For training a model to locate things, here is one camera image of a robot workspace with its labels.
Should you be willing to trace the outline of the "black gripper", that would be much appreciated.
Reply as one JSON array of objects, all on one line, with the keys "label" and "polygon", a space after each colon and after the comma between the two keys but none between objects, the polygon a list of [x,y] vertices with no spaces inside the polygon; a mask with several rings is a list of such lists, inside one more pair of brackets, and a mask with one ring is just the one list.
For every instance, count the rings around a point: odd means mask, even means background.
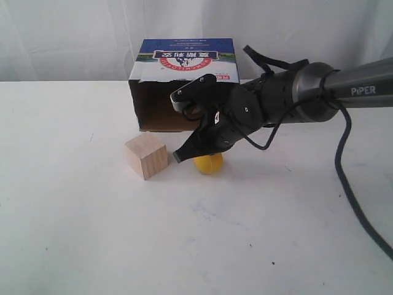
[{"label": "black gripper", "polygon": [[257,95],[239,84],[229,90],[210,87],[201,99],[201,109],[203,122],[173,152],[177,163],[225,152],[265,121]]}]

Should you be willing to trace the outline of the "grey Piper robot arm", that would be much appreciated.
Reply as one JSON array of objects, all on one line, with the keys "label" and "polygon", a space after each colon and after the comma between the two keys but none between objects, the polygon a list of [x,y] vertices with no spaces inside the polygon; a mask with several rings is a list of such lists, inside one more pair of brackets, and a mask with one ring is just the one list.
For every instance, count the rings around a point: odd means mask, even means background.
[{"label": "grey Piper robot arm", "polygon": [[175,111],[200,112],[198,126],[174,152],[177,162],[223,153],[261,128],[326,122],[347,108],[392,106],[392,59],[337,70],[301,61],[281,73],[240,84],[205,74],[170,95]]}]

